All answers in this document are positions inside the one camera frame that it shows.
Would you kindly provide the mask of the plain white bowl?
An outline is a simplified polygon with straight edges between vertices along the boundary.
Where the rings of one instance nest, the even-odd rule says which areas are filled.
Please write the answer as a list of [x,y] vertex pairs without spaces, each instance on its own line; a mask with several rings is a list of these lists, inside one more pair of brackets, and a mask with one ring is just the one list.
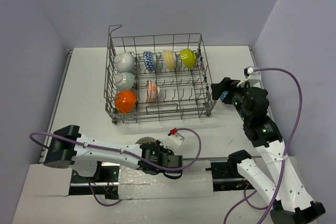
[[114,66],[119,73],[130,72],[134,64],[135,57],[129,52],[117,54],[114,58]]

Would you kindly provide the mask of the grey wire dish rack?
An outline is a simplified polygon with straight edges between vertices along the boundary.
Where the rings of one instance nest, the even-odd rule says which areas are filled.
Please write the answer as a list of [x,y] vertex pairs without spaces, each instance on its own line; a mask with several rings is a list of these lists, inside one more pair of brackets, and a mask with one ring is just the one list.
[[[109,26],[105,111],[112,123],[138,123],[210,116],[216,102],[212,99],[212,76],[200,33],[116,37],[121,25]],[[117,94],[125,83],[117,59],[132,56],[136,102],[130,112],[117,109]]]

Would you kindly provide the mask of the blue zigzag patterned bowl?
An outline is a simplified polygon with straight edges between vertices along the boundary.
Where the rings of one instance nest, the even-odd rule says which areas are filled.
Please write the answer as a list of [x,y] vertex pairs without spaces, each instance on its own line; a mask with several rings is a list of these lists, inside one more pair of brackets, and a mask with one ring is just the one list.
[[150,51],[143,52],[144,64],[149,72],[154,72],[156,70],[156,55]]

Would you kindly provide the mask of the white bowl yellow flower pattern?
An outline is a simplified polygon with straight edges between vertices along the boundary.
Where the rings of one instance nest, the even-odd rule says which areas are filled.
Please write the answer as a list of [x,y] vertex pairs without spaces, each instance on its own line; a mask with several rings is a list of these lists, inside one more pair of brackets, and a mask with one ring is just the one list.
[[176,56],[174,52],[171,50],[163,50],[163,59],[169,71],[174,71],[176,68]]

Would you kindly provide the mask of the blue triangle patterned bowl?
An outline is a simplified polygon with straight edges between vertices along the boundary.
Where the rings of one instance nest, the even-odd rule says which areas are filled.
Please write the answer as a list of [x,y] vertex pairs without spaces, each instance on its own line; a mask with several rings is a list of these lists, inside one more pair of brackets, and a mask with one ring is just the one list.
[[228,95],[228,91],[223,91],[222,94],[220,95],[220,100],[222,102],[224,102],[224,99],[226,98],[226,96]]

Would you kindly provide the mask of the grey brown patterned bowl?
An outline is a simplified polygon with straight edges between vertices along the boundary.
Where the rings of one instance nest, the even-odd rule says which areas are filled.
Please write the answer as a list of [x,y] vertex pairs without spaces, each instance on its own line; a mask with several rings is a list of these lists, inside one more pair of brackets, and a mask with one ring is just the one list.
[[149,144],[149,143],[156,143],[157,139],[153,137],[142,137],[139,140],[136,141],[136,144],[142,145],[142,144]]

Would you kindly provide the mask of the teal patterned bowl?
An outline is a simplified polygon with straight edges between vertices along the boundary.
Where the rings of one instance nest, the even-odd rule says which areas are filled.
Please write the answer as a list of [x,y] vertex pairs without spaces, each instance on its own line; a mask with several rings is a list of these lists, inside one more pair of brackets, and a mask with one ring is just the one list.
[[135,82],[135,77],[130,72],[119,73],[115,77],[115,84],[119,91],[130,90]]

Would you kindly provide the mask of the orange geometric patterned bowl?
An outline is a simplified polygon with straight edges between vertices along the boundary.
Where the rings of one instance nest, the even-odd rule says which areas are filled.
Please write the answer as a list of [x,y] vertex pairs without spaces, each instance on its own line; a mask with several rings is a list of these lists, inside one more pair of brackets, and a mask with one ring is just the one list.
[[115,107],[120,113],[129,113],[137,101],[137,96],[133,91],[124,90],[115,96]]

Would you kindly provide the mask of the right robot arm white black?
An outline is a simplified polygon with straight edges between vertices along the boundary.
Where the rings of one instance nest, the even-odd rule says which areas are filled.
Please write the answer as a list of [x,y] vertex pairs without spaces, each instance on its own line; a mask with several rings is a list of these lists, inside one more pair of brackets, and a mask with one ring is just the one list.
[[233,177],[243,176],[271,205],[273,223],[310,223],[323,214],[322,203],[314,201],[304,188],[291,160],[276,123],[268,116],[268,92],[249,83],[240,87],[237,80],[225,77],[211,85],[213,100],[233,105],[243,121],[243,130],[263,158],[269,179],[245,151],[229,155],[228,171]]

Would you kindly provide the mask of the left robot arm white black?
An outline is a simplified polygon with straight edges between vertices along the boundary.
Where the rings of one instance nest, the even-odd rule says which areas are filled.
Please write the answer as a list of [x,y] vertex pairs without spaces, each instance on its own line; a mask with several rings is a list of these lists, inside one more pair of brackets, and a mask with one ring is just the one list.
[[72,144],[52,138],[44,165],[51,168],[71,168],[81,177],[97,181],[102,176],[103,162],[117,163],[149,175],[165,173],[169,168],[183,166],[183,157],[161,145],[152,137],[143,137],[135,144],[101,141],[79,133],[80,127],[69,125],[54,134],[76,141]]

